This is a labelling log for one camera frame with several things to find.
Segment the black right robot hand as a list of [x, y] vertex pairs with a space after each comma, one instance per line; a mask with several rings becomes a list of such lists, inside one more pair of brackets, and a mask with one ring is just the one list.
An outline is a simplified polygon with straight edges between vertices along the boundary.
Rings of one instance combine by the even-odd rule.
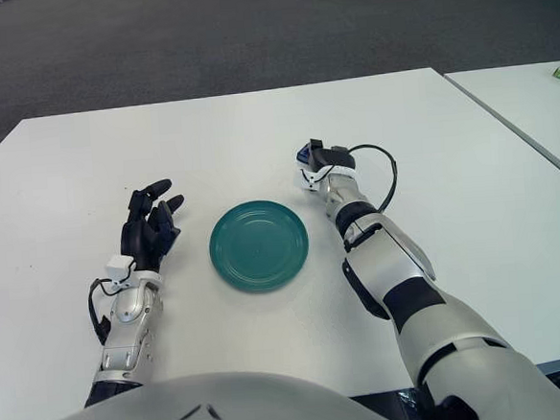
[[325, 167], [355, 169], [356, 161], [348, 149], [342, 146], [324, 147], [321, 140], [314, 139], [297, 152], [296, 159], [308, 166], [310, 171], [319, 172]]

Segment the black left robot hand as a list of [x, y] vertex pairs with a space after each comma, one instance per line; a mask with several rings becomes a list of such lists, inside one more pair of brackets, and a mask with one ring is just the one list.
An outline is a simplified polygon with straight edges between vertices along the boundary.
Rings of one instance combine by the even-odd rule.
[[173, 214], [184, 202], [179, 194], [154, 203], [173, 183], [165, 178], [131, 194], [127, 221], [122, 227], [120, 250], [133, 258], [136, 271], [160, 272], [162, 260], [172, 249], [180, 229]]

